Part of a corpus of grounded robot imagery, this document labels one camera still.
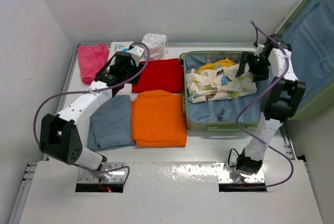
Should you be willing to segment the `blue denim garment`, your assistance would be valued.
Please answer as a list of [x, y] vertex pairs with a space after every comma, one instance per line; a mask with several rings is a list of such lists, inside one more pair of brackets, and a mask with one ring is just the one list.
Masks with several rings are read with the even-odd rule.
[[102, 151], [134, 146], [129, 95], [114, 96], [90, 117], [87, 148]]

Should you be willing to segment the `cartoon print white garment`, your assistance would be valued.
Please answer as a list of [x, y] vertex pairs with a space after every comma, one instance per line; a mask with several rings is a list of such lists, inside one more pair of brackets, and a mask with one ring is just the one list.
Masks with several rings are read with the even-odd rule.
[[257, 92], [256, 83], [249, 67], [236, 77], [239, 64], [214, 69], [196, 70], [185, 74], [188, 100], [200, 103], [215, 100], [230, 100]]

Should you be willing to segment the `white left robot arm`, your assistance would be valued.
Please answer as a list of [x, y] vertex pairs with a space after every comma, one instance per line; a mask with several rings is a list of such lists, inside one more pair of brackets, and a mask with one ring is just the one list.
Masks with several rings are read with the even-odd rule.
[[139, 79], [144, 65], [140, 59], [145, 50], [135, 46], [126, 52], [115, 52], [96, 73], [86, 91], [56, 114], [46, 114], [41, 121], [39, 150], [68, 165], [100, 173], [106, 157], [83, 146], [79, 126], [89, 122], [99, 106], [112, 98], [126, 83]]

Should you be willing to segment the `white first aid box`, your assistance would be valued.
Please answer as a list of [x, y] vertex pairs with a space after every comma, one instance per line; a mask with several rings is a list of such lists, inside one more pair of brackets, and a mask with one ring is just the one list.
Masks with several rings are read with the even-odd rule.
[[108, 61], [112, 58], [112, 56], [116, 52], [126, 52], [128, 51], [130, 45], [133, 44], [133, 41], [127, 41], [127, 42], [112, 42], [109, 49], [109, 55], [108, 55]]

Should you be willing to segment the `orange cloth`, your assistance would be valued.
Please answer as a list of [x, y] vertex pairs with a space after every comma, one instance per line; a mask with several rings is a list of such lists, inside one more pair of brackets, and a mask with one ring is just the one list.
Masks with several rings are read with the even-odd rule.
[[184, 147], [187, 127], [183, 96], [146, 91], [132, 101], [132, 139], [138, 147]]

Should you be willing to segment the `red cloth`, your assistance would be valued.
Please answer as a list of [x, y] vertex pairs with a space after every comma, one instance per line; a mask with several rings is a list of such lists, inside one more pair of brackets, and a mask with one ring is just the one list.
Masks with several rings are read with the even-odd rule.
[[183, 66], [179, 59], [150, 61], [140, 74], [137, 85], [132, 85], [132, 93], [153, 90], [181, 93], [183, 82]]

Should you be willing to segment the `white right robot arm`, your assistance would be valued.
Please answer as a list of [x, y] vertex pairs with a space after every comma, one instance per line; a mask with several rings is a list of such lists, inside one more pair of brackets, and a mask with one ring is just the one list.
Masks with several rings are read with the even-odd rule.
[[255, 135], [238, 156], [236, 169], [244, 175], [257, 174], [263, 165], [266, 149], [276, 131], [292, 118], [302, 100], [306, 84], [296, 77], [291, 63], [292, 47], [283, 42], [282, 35], [272, 34], [266, 43], [258, 45], [254, 54], [242, 53], [236, 77], [248, 70], [254, 81], [266, 80], [273, 75], [272, 82], [258, 95], [260, 121]]

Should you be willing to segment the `white plastic bag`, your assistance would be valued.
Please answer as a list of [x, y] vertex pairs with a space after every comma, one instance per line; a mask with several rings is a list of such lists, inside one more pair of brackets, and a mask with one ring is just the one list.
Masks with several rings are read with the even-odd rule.
[[162, 59], [168, 51], [168, 38], [164, 34], [147, 33], [141, 42], [148, 47], [152, 61]]

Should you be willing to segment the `pink towel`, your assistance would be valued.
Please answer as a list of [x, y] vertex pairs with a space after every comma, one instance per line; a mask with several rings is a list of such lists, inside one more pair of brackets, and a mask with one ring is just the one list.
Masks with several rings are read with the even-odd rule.
[[90, 85], [96, 73], [107, 63], [109, 49], [105, 44], [80, 45], [78, 47], [78, 63], [81, 80], [85, 85]]

